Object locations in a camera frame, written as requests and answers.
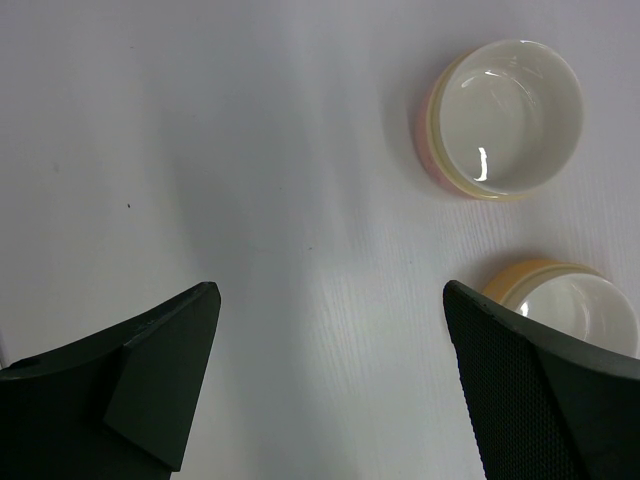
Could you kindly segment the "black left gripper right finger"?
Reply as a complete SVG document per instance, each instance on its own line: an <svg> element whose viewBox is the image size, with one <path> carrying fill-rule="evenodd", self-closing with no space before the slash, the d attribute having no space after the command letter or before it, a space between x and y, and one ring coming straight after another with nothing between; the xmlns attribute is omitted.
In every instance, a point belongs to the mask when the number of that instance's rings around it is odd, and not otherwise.
<svg viewBox="0 0 640 480"><path fill-rule="evenodd" d="M455 280L443 307L486 478L638 478L638 359Z"/></svg>

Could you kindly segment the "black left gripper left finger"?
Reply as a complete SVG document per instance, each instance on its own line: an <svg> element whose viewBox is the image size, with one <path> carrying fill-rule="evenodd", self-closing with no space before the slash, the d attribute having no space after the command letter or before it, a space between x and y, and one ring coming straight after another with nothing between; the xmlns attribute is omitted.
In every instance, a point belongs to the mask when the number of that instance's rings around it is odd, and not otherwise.
<svg viewBox="0 0 640 480"><path fill-rule="evenodd" d="M4 479L168 479L180 470L221 295L199 283L1 371Z"/></svg>

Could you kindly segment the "orange lunch box bowl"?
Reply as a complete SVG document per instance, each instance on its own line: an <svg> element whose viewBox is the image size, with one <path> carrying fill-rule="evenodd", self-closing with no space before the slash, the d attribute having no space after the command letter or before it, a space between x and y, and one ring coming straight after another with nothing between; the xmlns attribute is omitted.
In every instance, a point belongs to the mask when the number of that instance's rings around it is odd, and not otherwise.
<svg viewBox="0 0 640 480"><path fill-rule="evenodd" d="M628 357L639 356L639 316L599 272L550 259L508 266L483 294L526 318Z"/></svg>

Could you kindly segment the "pink lunch box bowl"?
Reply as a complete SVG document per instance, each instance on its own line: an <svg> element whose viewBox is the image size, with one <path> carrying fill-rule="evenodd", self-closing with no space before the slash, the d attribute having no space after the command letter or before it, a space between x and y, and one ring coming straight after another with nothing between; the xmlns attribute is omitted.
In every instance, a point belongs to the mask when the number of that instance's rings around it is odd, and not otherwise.
<svg viewBox="0 0 640 480"><path fill-rule="evenodd" d="M505 39L458 56L436 77L413 142L442 188L515 201L562 171L583 123L582 90L569 64L541 43Z"/></svg>

